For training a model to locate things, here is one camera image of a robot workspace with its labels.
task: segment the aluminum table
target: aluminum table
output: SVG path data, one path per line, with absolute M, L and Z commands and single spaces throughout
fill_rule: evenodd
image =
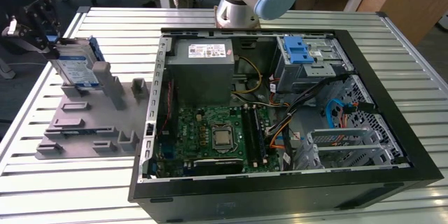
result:
M 152 80 L 162 27 L 214 27 L 212 9 L 80 8 L 66 37 L 94 35 L 122 81 Z M 448 177 L 448 86 L 388 18 L 376 13 L 288 12 L 264 28 L 346 29 Z M 155 223 L 128 203 L 134 157 L 40 161 L 36 146 L 63 91 L 48 64 L 0 144 L 0 223 Z M 448 178 L 366 209 L 207 223 L 448 222 Z

